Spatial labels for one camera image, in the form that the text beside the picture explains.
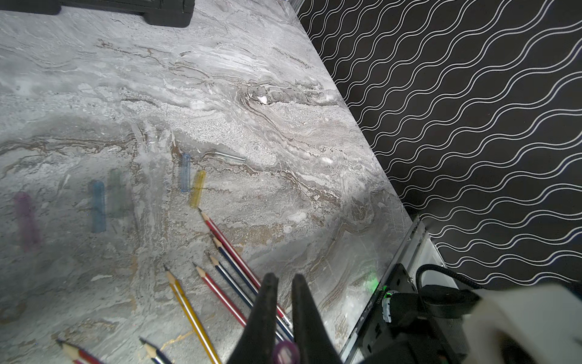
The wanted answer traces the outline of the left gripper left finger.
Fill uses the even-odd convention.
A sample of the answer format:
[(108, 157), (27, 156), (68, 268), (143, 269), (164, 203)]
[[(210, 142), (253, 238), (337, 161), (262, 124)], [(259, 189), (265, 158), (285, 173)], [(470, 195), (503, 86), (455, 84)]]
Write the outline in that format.
[(272, 363), (276, 341), (278, 278), (268, 273), (249, 316), (246, 327), (230, 355), (232, 363)]

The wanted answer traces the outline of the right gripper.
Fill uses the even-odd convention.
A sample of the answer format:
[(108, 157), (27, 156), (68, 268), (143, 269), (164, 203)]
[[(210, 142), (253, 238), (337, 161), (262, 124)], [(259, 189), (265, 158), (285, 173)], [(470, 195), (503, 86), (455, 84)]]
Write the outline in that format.
[(469, 349), (462, 319), (479, 301), (472, 291), (388, 294), (359, 345), (362, 362), (463, 362)]

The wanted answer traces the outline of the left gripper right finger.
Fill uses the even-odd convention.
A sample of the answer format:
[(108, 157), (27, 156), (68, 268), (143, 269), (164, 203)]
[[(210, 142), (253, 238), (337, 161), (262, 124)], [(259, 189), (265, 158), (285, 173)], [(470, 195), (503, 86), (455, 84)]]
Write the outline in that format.
[(293, 335), (301, 363), (341, 363), (327, 335), (305, 277), (292, 281)]

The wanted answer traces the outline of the light blue capped pencil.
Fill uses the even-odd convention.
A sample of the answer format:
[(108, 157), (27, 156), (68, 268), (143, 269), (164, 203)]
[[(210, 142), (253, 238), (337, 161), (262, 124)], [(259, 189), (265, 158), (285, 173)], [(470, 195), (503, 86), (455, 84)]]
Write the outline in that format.
[(160, 349), (150, 344), (144, 338), (139, 338), (139, 341), (145, 348), (149, 358), (155, 364), (172, 364), (172, 362), (161, 352)]

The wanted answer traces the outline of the purple transparent pencil cap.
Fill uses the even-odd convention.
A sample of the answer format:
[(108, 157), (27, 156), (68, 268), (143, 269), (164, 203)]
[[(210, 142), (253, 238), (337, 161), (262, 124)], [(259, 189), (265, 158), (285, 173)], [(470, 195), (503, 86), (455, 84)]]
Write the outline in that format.
[(13, 200), (21, 236), (21, 246), (25, 252), (36, 249), (42, 243), (42, 235), (36, 220), (33, 200), (24, 191), (16, 193)]

